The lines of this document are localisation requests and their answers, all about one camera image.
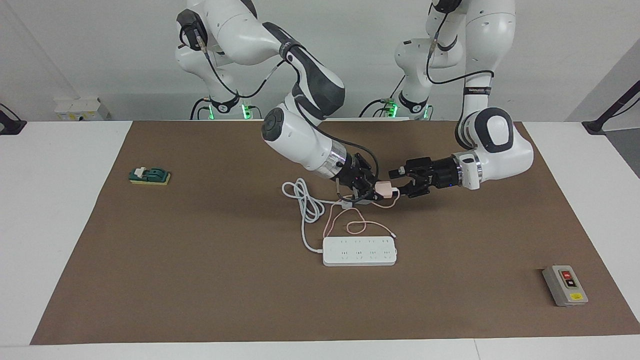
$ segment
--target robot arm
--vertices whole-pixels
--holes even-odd
[[[285,101],[265,116],[262,138],[270,147],[305,169],[350,187],[356,198],[375,198],[371,166],[317,128],[344,104],[344,84],[337,75],[282,28],[260,23],[251,0],[206,0],[185,11],[189,20],[181,22],[179,16],[180,31],[192,51],[205,53],[211,68],[214,57],[208,49],[214,49],[213,55],[221,58],[214,59],[222,64],[255,65],[279,55],[296,71],[297,81]],[[219,83],[210,73],[190,72],[208,86],[211,82],[210,89]]]
[[[409,44],[403,43],[396,52],[396,62],[405,70],[407,78],[411,73],[420,80],[407,81],[399,102],[412,113],[412,110],[424,111],[423,108],[406,106],[420,106],[422,102],[417,101],[426,104],[426,98],[421,99],[425,95],[428,97],[431,89],[432,81],[427,73],[419,74],[414,69],[424,65],[429,69],[448,67],[457,63],[462,51],[461,44],[457,42],[457,31],[465,17],[467,73],[475,74],[465,78],[463,113],[455,136],[467,151],[436,161],[430,158],[408,160],[403,167],[389,172],[392,179],[412,178],[410,183],[400,188],[401,193],[409,197],[429,193],[430,186],[446,188],[458,185],[476,190],[484,181],[515,176],[528,170],[533,163],[532,146],[520,135],[509,114],[502,109],[488,107],[493,71],[513,41],[514,0],[433,0],[426,26],[432,40],[412,39]],[[409,54],[421,62],[410,67]],[[427,78],[429,84],[419,92],[417,84],[422,84],[423,78]],[[413,94],[419,96],[409,99],[408,96]]]

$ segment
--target white cable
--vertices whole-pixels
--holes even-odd
[[[293,194],[287,192],[287,190],[285,189],[287,186],[293,187]],[[342,202],[318,200],[313,198],[309,194],[307,183],[301,177],[299,177],[295,183],[288,181],[282,184],[282,193],[286,197],[298,200],[298,205],[300,205],[300,215],[302,216],[302,223],[300,226],[302,232],[302,242],[305,244],[306,248],[309,251],[322,254],[322,249],[314,249],[307,243],[307,237],[305,236],[305,224],[313,224],[314,222],[318,221],[318,219],[320,219],[320,217],[324,214],[324,204],[339,205],[342,204]]]

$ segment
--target power strip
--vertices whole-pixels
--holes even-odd
[[[332,236],[322,248],[326,266],[391,266],[397,259],[391,236]]]

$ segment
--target black stand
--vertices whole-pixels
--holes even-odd
[[[26,121],[9,119],[2,111],[0,111],[0,124],[4,125],[4,129],[0,130],[0,135],[18,135]]]
[[[627,92],[625,92],[625,95],[622,95],[622,97],[620,97],[615,104],[611,105],[611,107],[607,109],[607,111],[605,111],[604,114],[602,114],[599,118],[594,121],[583,121],[582,125],[591,135],[604,135],[605,133],[604,131],[602,131],[602,127],[607,122],[607,120],[611,119],[611,117],[615,115],[618,110],[626,105],[626,103],[628,103],[629,100],[631,100],[639,92],[640,81],[635,83],[634,86],[631,86],[631,88],[627,90]]]

